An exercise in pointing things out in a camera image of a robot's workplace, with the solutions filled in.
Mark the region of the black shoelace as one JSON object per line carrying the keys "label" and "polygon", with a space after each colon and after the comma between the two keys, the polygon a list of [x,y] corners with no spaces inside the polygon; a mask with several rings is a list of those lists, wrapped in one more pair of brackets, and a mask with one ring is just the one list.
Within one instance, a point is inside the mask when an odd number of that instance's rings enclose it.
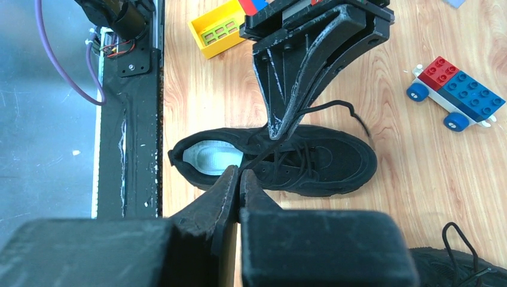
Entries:
{"label": "black shoelace", "polygon": [[[450,228],[455,229],[463,243],[471,251],[470,254],[451,248],[447,234]],[[441,236],[445,250],[454,268],[452,286],[471,286],[472,284],[482,286],[483,275],[492,272],[492,269],[491,267],[479,268],[479,256],[460,227],[455,222],[448,222],[444,225]]]}

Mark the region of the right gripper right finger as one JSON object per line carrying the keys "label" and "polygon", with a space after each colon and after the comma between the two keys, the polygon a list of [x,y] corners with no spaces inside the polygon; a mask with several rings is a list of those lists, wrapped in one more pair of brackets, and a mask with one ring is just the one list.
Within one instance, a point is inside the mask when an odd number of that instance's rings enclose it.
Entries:
{"label": "right gripper right finger", "polygon": [[389,215],[283,209],[251,170],[242,173],[239,192],[245,286],[419,286]]}

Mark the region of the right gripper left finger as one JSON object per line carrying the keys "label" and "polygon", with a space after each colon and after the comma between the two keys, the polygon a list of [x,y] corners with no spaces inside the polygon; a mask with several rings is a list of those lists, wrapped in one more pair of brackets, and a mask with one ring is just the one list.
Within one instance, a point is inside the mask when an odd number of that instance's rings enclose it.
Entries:
{"label": "right gripper left finger", "polygon": [[38,219],[1,251],[2,286],[232,286],[239,170],[169,218]]}

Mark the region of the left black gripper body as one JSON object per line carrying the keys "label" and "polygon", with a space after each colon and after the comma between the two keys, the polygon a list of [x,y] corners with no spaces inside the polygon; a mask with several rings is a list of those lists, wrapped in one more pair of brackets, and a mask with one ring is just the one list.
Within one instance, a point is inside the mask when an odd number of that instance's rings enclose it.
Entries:
{"label": "left black gripper body", "polygon": [[367,52],[390,38],[389,1],[274,1],[240,26],[254,52]]}

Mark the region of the black sneaker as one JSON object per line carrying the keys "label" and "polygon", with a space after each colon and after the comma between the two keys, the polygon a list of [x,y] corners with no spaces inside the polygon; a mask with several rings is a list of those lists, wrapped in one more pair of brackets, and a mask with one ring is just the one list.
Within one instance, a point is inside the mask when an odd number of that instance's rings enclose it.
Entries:
{"label": "black sneaker", "polygon": [[430,247],[410,249],[421,286],[506,286],[506,269],[481,258],[452,250]]}
{"label": "black sneaker", "polygon": [[377,170],[374,150],[346,132],[300,125],[289,139],[273,148],[274,143],[265,130],[223,127],[181,139],[168,157],[201,190],[235,165],[253,170],[265,190],[307,197],[351,193]]}

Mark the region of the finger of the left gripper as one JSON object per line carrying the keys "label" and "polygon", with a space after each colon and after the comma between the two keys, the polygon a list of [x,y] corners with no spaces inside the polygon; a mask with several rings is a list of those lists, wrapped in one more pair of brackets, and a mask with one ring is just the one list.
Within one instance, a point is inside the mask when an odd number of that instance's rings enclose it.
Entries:
{"label": "finger of the left gripper", "polygon": [[380,16],[317,16],[285,21],[285,134],[293,134],[303,112],[349,64],[390,37]]}
{"label": "finger of the left gripper", "polygon": [[366,14],[322,14],[253,46],[253,67],[273,140],[293,134],[325,87],[366,52]]}

